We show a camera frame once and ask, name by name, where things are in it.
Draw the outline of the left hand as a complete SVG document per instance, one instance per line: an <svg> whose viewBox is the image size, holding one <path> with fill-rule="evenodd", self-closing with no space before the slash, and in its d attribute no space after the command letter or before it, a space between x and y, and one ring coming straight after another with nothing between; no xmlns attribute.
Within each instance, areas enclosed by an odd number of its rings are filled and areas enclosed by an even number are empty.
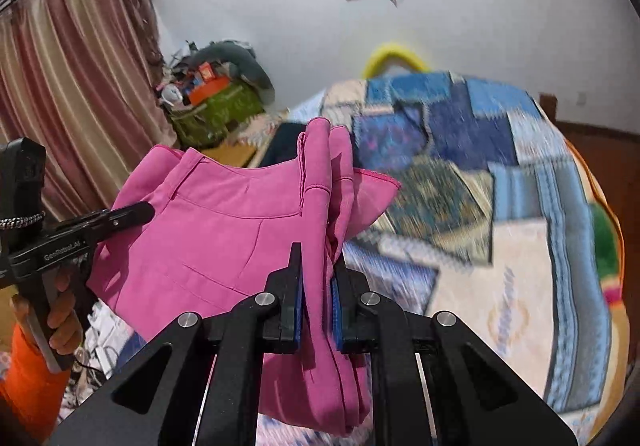
<svg viewBox="0 0 640 446"><path fill-rule="evenodd" d="M49 345L61 355L74 353L81 344L82 334L84 333L75 313L76 298L72 288L70 288L73 277L74 272L69 267L58 269L56 272L54 287L58 290L58 297L52 303L50 314L47 318L48 326L54 330L49 339ZM13 295L10 305L26 342L35 348L37 343L27 322L27 317L30 313L29 302L21 295Z"/></svg>

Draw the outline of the orange sleeve left forearm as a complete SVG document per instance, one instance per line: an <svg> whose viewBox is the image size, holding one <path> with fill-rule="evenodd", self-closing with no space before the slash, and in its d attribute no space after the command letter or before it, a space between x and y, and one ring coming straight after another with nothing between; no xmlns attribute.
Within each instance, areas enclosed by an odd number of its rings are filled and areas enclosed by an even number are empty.
<svg viewBox="0 0 640 446"><path fill-rule="evenodd" d="M19 325L12 334L11 365L1 381L1 402L38 443L53 432L70 370L52 374L39 348L32 345Z"/></svg>

